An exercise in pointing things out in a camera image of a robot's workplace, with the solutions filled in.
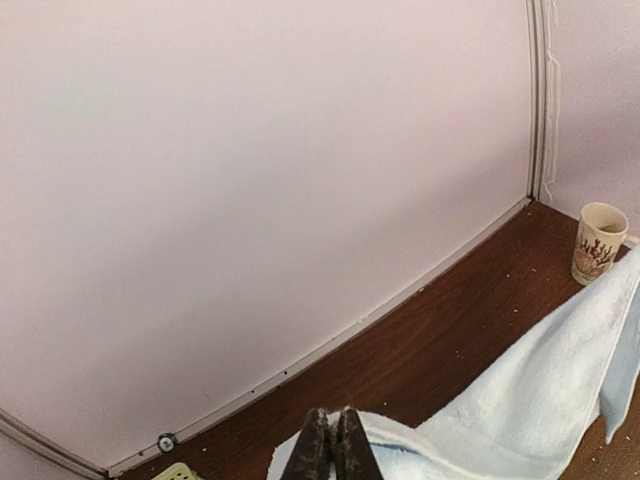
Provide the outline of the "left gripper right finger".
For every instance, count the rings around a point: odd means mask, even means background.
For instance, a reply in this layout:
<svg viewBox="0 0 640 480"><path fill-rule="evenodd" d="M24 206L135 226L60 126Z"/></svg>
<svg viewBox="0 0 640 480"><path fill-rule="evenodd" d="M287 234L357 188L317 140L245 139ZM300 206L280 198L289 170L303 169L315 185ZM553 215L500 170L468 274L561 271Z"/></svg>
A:
<svg viewBox="0 0 640 480"><path fill-rule="evenodd" d="M340 412L333 433L337 480L382 480L360 417L349 407Z"/></svg>

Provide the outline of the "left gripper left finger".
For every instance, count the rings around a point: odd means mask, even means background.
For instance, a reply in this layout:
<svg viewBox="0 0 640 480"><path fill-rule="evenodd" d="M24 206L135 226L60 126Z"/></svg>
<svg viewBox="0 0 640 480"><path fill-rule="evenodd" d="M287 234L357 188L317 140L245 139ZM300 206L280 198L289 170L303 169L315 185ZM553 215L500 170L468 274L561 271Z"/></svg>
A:
<svg viewBox="0 0 640 480"><path fill-rule="evenodd" d="M311 409L286 463L282 480L327 480L331 460L332 431L327 411Z"/></svg>

